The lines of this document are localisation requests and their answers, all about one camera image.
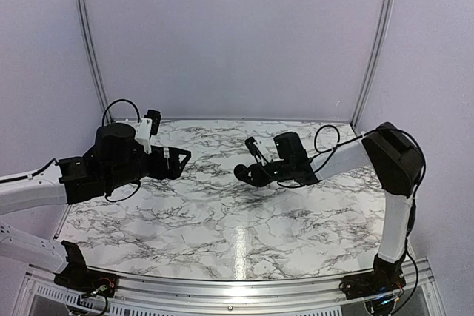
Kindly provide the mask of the black round charging case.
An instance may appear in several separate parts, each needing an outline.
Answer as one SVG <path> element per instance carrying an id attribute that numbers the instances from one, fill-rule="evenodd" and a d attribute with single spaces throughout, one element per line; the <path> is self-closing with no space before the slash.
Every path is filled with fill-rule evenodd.
<path id="1" fill-rule="evenodd" d="M 233 170 L 234 176 L 242 182 L 251 184 L 253 182 L 253 168 L 247 167 L 243 164 L 238 164 Z"/>

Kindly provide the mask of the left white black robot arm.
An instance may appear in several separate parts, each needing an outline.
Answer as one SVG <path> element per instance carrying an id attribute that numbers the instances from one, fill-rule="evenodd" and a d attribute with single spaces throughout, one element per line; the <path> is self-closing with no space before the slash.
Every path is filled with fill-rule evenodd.
<path id="1" fill-rule="evenodd" d="M 179 178 L 190 151 L 152 145 L 156 133 L 150 119 L 136 127 L 126 123 L 99 127 L 94 145 L 83 156 L 53 159 L 34 172 L 1 178 L 1 213 L 109 198 L 115 189 L 140 184 L 142 178 Z M 93 285 L 93 273 L 80 248 L 68 241 L 43 239 L 1 223 L 1 256 L 64 274 L 78 290 Z"/>

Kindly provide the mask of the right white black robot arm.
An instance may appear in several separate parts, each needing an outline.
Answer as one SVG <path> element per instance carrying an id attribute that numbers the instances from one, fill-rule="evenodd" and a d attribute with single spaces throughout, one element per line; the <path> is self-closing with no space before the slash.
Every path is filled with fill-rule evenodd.
<path id="1" fill-rule="evenodd" d="M 415 220 L 415 196 L 426 174 L 426 159 L 408 132 L 385 122 L 373 130 L 310 157 L 299 135 L 286 132 L 274 139 L 278 159 L 269 160 L 254 138 L 245 145 L 255 162 L 235 166 L 234 176 L 254 187 L 293 181 L 294 188 L 311 186 L 329 178 L 372 167 L 384 190 L 385 217 L 381 245 L 367 276 L 367 286 L 383 292 L 395 281 L 407 254 L 407 239 Z"/>

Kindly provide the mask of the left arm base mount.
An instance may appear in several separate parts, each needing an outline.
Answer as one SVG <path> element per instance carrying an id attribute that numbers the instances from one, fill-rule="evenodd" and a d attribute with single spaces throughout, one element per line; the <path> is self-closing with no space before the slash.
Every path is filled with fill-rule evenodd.
<path id="1" fill-rule="evenodd" d="M 91 295 L 94 290 L 106 286 L 106 289 L 100 291 L 99 294 L 105 297 L 114 296 L 119 281 L 118 275 L 90 269 L 77 244 L 62 241 L 61 245 L 65 248 L 67 264 L 61 272 L 55 273 L 54 283 L 56 285 L 80 291 L 87 295 Z"/>

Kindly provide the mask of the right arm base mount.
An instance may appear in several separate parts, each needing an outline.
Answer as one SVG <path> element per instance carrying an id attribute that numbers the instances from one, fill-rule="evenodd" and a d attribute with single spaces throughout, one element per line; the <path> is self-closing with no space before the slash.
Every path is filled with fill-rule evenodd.
<path id="1" fill-rule="evenodd" d="M 348 300 L 401 290 L 407 285 L 401 268 L 405 257 L 391 263 L 376 255 L 371 271 L 344 276 L 339 289 Z"/>

